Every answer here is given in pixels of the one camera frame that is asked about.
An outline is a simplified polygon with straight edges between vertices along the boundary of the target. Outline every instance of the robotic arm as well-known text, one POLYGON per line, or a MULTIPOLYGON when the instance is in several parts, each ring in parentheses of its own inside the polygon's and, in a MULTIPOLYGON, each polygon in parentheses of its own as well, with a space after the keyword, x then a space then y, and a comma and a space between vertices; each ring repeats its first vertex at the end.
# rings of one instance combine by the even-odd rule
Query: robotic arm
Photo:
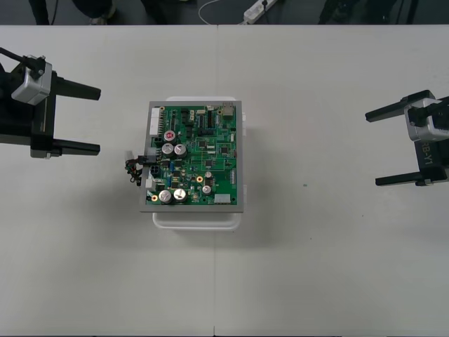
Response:
POLYGON ((29 145, 33 158, 96 156, 99 145, 53 138, 55 104, 57 95, 99 100, 101 90, 59 77, 44 56, 0 54, 19 62, 10 73, 0 63, 0 143, 29 145))

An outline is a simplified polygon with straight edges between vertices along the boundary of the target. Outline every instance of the power strip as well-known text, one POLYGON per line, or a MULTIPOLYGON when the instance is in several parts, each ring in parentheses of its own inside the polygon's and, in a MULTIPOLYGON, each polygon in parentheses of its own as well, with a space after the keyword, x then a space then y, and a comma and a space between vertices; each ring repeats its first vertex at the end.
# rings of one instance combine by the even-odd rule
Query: power strip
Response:
MULTIPOLYGON (((267 0, 267 11, 276 3, 278 0, 267 0)), ((264 5, 262 5, 262 0, 257 0, 244 14, 243 21, 247 25, 252 25, 254 22, 260 19, 264 14, 264 5)))

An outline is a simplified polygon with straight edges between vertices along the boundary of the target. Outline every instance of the capacitor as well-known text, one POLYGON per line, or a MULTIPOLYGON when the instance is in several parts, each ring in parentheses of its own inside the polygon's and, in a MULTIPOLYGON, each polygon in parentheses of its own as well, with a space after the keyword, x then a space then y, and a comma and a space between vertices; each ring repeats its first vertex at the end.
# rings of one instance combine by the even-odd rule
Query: capacitor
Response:
POLYGON ((162 145, 162 153, 165 157, 171 157, 173 156, 173 145, 170 143, 165 143, 162 145))
POLYGON ((159 193, 159 200, 161 200, 162 204, 171 203, 171 193, 169 190, 164 190, 159 193))
POLYGON ((163 139, 170 144, 175 144, 176 133, 174 131, 168 130, 164 133, 163 139))
POLYGON ((176 202, 184 202, 187 199, 187 193, 182 188, 178 188, 173 193, 173 196, 174 196, 176 202))
POLYGON ((205 185, 203 186, 202 191, 204 195, 209 195, 212 192, 212 189, 210 188, 210 186, 205 185))
POLYGON ((175 153, 178 158, 184 158, 187 156, 187 149, 184 144, 178 144, 175 146, 175 153))

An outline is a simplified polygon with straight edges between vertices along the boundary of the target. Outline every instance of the circuit board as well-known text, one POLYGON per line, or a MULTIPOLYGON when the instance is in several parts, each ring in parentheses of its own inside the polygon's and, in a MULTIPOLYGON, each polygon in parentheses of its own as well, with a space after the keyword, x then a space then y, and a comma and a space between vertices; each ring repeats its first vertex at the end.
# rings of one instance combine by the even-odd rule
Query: circuit board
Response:
POLYGON ((150 145, 157 149, 157 160, 148 168, 146 204, 237 205, 239 139, 234 104, 167 103, 156 116, 157 134, 153 114, 150 145))

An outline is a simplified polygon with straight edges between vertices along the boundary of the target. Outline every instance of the table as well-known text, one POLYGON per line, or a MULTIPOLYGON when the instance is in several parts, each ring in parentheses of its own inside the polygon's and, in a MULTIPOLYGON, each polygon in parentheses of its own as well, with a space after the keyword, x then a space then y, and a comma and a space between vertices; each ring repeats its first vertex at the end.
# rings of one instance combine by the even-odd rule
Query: table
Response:
POLYGON ((364 114, 446 96, 448 32, 4 27, 5 48, 102 89, 58 99, 55 129, 102 152, 0 147, 0 334, 447 336, 449 184, 376 187, 416 159, 403 119, 364 114), (160 231, 138 213, 123 152, 141 150, 148 101, 170 95, 243 101, 234 233, 160 231))

